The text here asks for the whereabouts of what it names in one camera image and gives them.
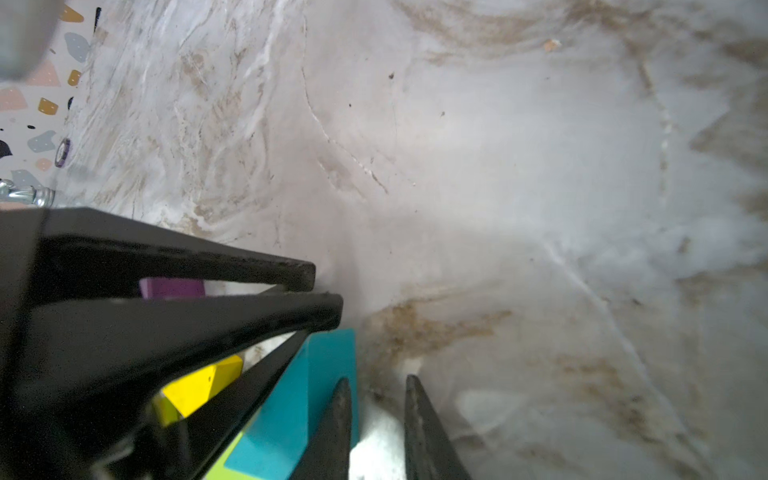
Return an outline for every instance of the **marble surface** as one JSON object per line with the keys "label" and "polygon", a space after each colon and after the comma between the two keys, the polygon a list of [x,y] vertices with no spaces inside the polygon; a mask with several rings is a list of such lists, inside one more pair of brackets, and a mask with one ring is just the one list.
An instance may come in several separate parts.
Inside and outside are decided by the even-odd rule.
{"label": "marble surface", "polygon": [[404,478],[408,372],[475,478],[768,476],[765,2],[104,13],[60,204],[315,262],[350,478]]}

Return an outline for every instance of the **terrazzo wall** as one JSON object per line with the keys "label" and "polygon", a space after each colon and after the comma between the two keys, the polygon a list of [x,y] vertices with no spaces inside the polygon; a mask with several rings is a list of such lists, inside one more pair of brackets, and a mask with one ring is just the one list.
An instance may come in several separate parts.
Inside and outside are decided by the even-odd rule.
{"label": "terrazzo wall", "polygon": [[[45,58],[25,81],[0,82],[0,178],[48,186],[81,73],[101,18],[101,0],[69,0]],[[14,207],[0,204],[0,208]]]}

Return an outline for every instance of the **debris speck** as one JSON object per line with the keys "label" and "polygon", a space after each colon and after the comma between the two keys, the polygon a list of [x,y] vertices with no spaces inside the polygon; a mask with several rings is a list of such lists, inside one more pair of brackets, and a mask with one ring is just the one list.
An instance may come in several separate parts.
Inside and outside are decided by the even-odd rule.
{"label": "debris speck", "polygon": [[562,47],[563,44],[559,40],[555,40],[554,38],[550,38],[549,40],[544,42],[544,51],[547,53],[551,51],[555,51],[558,48]]}

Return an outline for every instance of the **teal block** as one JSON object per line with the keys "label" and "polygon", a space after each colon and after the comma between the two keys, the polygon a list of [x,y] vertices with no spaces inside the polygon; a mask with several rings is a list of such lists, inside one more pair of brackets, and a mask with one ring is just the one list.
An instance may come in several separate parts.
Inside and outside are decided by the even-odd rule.
{"label": "teal block", "polygon": [[352,441],[357,444],[355,332],[314,333],[291,361],[224,466],[263,480],[286,480],[317,430],[338,381],[352,390]]}

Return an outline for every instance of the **metal pipe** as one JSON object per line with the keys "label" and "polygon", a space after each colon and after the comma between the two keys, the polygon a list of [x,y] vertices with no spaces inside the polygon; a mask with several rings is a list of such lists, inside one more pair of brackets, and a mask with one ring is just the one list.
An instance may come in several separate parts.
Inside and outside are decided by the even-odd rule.
{"label": "metal pipe", "polygon": [[53,204],[54,195],[55,192],[47,187],[16,187],[12,181],[0,178],[0,202],[47,208]]}

